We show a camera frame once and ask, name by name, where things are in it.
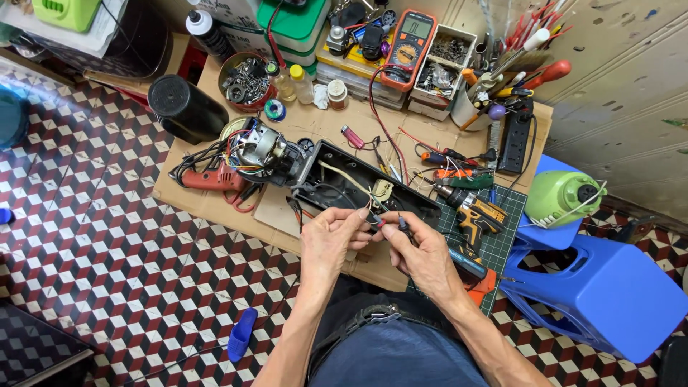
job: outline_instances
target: left hand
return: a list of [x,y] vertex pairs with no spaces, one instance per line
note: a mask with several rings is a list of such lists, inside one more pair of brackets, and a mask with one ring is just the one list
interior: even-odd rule
[[327,301],[347,250],[365,247],[372,236],[368,210],[330,207],[303,226],[301,232],[301,289]]

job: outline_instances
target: right hand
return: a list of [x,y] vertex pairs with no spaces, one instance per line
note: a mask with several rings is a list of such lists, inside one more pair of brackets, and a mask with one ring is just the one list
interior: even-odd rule
[[[418,247],[399,231],[399,215],[409,225]],[[373,240],[388,240],[391,243],[389,259],[413,278],[416,286],[440,308],[455,302],[472,303],[464,289],[463,282],[449,256],[447,241],[441,233],[411,212],[390,211],[380,215],[387,221]]]

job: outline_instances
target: solder wire spool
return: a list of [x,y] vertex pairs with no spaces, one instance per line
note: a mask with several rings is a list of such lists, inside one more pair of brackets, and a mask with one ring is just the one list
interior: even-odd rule
[[287,108],[276,99],[269,99],[265,104],[265,115],[272,121],[282,121],[287,116]]

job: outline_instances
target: forearm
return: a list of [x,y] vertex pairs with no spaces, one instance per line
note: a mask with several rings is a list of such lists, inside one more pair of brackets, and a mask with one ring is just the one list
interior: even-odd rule
[[303,386],[315,333],[325,310],[324,305],[324,302],[309,300],[305,292],[299,291],[279,341],[253,386]]
[[443,312],[491,387],[552,386],[472,302],[454,302]]

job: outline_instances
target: yellow bottle cap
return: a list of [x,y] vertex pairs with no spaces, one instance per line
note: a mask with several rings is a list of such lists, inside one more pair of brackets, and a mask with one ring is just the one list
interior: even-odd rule
[[303,67],[300,65],[292,65],[292,67],[289,67],[289,74],[291,74],[295,81],[300,81],[303,79]]

